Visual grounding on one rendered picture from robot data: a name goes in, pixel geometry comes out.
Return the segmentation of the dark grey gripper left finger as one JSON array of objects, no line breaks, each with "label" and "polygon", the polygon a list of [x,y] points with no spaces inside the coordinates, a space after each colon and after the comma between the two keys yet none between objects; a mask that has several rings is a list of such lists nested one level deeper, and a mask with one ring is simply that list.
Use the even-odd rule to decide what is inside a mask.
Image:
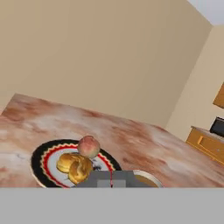
[{"label": "dark grey gripper left finger", "polygon": [[80,182],[77,187],[111,187],[109,171],[91,171],[89,176],[83,182]]}]

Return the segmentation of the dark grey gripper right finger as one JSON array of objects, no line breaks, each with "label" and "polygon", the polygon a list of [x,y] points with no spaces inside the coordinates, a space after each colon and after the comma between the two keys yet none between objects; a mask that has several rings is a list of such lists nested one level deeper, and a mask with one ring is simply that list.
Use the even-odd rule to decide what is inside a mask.
[{"label": "dark grey gripper right finger", "polygon": [[114,171],[112,173],[112,186],[115,188],[151,187],[151,185],[148,185],[137,179],[133,171]]}]

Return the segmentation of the black red white patterned plate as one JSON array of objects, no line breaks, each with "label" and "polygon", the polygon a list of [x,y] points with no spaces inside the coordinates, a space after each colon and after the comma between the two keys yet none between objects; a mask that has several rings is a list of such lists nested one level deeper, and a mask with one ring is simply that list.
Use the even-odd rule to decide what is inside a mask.
[{"label": "black red white patterned plate", "polygon": [[[33,176],[43,187],[70,188],[74,184],[67,174],[57,169],[57,162],[62,154],[77,152],[78,141],[73,139],[58,139],[41,144],[31,155],[31,170]],[[93,169],[99,172],[120,171],[122,167],[105,150],[100,150],[92,159]]]}]

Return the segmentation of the white bowl with brown content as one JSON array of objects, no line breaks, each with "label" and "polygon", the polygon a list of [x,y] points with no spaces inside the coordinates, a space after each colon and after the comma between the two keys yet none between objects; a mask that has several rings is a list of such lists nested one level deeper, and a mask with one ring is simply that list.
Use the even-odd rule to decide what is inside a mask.
[{"label": "white bowl with brown content", "polygon": [[163,187],[162,183],[155,176],[146,171],[134,170],[133,173],[136,179],[138,179],[139,181],[145,183],[150,187],[156,187],[156,188]]}]

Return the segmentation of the golden brown pastry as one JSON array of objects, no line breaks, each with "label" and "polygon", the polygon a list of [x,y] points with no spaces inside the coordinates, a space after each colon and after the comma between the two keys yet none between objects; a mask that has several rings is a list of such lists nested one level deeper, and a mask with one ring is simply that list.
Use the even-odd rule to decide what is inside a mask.
[{"label": "golden brown pastry", "polygon": [[56,168],[66,173],[75,185],[85,181],[93,170],[92,161],[78,153],[64,153],[59,157]]}]

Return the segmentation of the pink yellow peach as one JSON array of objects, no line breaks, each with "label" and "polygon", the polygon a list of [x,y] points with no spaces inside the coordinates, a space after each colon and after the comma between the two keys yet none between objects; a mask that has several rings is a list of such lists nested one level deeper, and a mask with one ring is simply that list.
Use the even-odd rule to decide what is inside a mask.
[{"label": "pink yellow peach", "polygon": [[100,144],[93,136],[84,136],[78,143],[78,152],[87,158],[95,158],[100,152]]}]

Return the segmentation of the yellow wooden base cupboards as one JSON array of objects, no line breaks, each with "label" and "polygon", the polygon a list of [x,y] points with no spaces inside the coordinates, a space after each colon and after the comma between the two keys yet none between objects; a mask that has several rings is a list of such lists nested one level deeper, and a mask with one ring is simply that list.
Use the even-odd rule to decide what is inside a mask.
[{"label": "yellow wooden base cupboards", "polygon": [[224,165],[224,137],[210,133],[206,129],[192,127],[186,142]]}]

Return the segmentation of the black countertop appliance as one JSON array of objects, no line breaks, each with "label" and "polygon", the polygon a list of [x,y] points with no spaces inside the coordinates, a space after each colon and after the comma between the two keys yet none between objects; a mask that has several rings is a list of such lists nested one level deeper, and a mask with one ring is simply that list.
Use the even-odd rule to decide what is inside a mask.
[{"label": "black countertop appliance", "polygon": [[220,137],[224,137],[224,119],[221,117],[216,117],[210,128],[210,132]]}]

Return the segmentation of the yellow wooden wall cupboard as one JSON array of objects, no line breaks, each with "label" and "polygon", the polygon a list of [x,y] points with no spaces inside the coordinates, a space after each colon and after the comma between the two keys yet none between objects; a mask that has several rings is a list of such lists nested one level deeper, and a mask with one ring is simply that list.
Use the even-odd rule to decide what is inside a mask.
[{"label": "yellow wooden wall cupboard", "polygon": [[220,90],[213,101],[213,105],[224,109],[224,82],[222,83]]}]

